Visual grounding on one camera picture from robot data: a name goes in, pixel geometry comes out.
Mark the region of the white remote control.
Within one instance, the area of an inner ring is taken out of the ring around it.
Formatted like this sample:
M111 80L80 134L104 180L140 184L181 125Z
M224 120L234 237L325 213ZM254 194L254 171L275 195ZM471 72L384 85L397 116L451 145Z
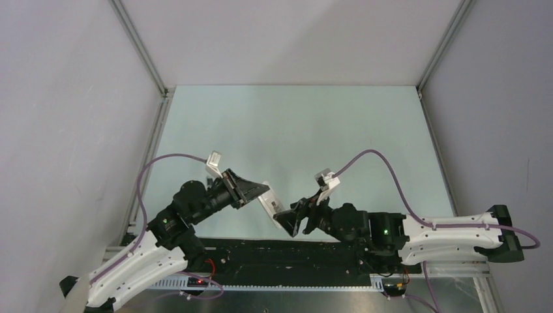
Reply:
M282 225L274 219L274 216L277 213L284 212L286 209L284 208L282 202L277 197L275 191L272 189L270 184L267 181L264 181L262 184L268 186L269 190L263 193L261 196L258 196L258 201L265 209L265 212L267 213L273 224L277 228L282 229Z

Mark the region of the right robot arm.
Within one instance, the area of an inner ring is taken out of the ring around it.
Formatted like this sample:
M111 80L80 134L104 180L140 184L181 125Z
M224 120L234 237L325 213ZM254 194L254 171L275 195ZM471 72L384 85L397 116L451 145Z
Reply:
M302 198L290 209L273 215L291 237L299 233L304 219L304 234L320 230L340 242L358 246L378 256L381 268L390 273L424 261L524 260L505 205L494 205L480 215L416 220L402 213L360 211L351 203L333 209L328 200L317 203L312 197Z

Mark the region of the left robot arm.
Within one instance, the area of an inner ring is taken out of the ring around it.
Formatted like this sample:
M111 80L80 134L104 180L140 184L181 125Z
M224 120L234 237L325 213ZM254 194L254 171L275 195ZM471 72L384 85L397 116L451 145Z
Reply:
M87 275L67 276L59 286L63 312L115 312L159 280L188 269L199 271L206 250L194 226L231 206L240 209L269 191L225 170L209 186L185 182L172 202L122 251Z

